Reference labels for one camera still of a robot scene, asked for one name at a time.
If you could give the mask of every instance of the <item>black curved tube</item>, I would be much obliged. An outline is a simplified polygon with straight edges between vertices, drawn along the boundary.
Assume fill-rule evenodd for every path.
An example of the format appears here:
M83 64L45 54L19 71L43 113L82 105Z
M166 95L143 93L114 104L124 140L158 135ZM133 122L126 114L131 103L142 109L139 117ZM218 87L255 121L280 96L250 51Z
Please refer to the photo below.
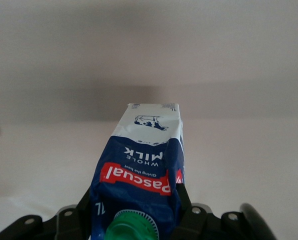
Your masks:
M249 203L243 203L240 206L245 220L248 222L256 240L277 240L265 220L260 216L256 209Z

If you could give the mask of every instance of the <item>white dotted ring around cap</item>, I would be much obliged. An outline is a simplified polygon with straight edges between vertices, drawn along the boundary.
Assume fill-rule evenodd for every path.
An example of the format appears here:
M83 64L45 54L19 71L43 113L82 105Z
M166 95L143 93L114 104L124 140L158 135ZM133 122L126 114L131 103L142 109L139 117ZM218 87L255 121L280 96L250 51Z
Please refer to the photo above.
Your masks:
M153 220L153 218L151 216L149 216L147 213L145 213L143 211L138 211L138 210L133 210L133 209L124 209L124 210L117 212L113 219L116 219L117 217L119 217L121 214L124 214L124 213L135 213L135 214L138 214L138 215L144 217L145 219L147 219L149 221L149 223L151 224L151 226L153 227L153 230L157 236L157 239L159 240L158 227L157 227L156 222Z

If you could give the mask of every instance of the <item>gray surface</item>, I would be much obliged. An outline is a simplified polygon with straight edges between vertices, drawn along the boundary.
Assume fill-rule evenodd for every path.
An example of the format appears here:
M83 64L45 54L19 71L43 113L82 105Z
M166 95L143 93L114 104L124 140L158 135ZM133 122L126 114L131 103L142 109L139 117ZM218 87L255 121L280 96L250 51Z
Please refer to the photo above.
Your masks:
M298 239L298 0L0 0L0 231L76 204L131 102L179 103L193 202Z

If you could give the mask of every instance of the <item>metal screw head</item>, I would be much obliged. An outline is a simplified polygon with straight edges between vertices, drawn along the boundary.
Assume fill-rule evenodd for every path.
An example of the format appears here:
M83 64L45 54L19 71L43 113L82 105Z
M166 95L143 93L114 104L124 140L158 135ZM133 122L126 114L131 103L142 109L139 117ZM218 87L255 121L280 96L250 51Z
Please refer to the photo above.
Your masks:
M194 206L191 211L194 213L194 214L200 214L201 213L201 209L199 207L196 207Z
M73 214L73 211L66 211L66 212L64 213L64 216L65 216L65 217L69 217L71 214Z
M234 213L229 213L228 218L232 221L237 221L238 220L238 216Z
M34 221L35 221L35 219L29 218L24 222L24 224L29 225L29 224L32 224Z

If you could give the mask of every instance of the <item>green cap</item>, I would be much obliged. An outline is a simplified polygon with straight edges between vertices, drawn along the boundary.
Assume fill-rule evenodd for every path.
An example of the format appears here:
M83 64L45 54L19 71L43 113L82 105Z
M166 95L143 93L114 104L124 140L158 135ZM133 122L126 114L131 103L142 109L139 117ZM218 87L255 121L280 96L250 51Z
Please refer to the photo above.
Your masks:
M158 240L158 236L143 216L135 212L124 212L109 225L104 240Z

